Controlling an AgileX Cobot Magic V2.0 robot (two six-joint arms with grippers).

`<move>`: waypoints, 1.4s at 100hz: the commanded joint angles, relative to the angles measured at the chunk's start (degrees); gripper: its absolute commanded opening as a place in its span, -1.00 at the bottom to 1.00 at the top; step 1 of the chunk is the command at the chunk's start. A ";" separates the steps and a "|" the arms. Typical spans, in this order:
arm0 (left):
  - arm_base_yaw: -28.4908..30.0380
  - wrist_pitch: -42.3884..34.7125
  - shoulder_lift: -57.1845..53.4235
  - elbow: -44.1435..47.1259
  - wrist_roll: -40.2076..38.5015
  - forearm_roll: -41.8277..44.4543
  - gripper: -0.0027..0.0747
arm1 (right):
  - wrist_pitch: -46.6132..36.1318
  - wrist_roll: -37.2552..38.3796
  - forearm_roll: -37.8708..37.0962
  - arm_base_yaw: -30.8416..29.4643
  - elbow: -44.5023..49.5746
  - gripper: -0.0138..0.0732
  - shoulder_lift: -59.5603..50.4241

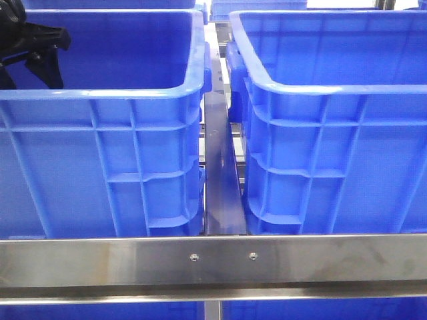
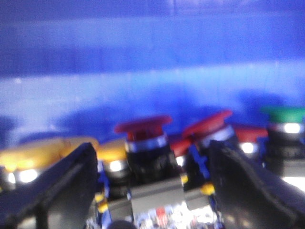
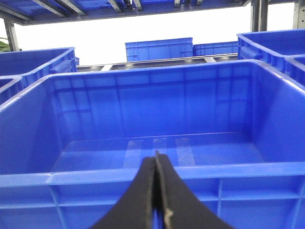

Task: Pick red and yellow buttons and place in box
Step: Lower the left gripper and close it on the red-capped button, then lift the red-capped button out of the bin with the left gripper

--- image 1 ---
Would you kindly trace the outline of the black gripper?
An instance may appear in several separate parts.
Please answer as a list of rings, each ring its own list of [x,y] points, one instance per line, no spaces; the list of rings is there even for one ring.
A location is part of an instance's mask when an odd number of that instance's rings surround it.
[[[64,88],[58,62],[58,48],[71,44],[63,27],[49,27],[27,21],[21,1],[1,2],[1,64],[27,59],[25,66],[50,89]],[[6,68],[0,67],[0,89],[16,89]]]

